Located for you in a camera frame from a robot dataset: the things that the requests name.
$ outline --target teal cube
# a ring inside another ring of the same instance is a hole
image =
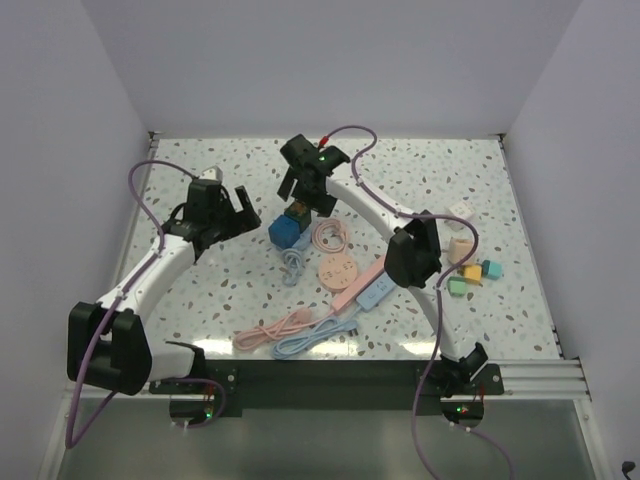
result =
[[[462,297],[467,293],[467,282],[462,277],[450,277],[447,280],[447,287],[453,297]]]
[[[482,276],[487,277],[490,280],[497,280],[502,277],[502,265],[498,262],[492,262],[491,260],[485,260],[482,262]]]

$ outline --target yellow cube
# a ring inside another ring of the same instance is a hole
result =
[[[467,283],[480,285],[480,282],[482,281],[482,266],[468,265],[464,267],[464,279]]]

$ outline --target beige block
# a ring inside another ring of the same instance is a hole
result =
[[[451,265],[458,263],[462,258],[467,255],[473,248],[472,240],[465,240],[464,238],[451,238],[449,241],[448,257]],[[475,254],[467,260],[465,265],[472,265],[475,262]]]

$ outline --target green cube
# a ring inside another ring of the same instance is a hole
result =
[[[450,277],[447,280],[447,287],[453,297],[462,297],[467,293],[467,282],[462,277]]]

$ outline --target blue cube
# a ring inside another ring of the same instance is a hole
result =
[[[269,227],[269,239],[276,247],[291,248],[300,238],[300,226],[295,220],[280,215]]]
[[[502,265],[498,262],[485,260],[482,262],[482,276],[491,280],[497,280],[502,277]]]

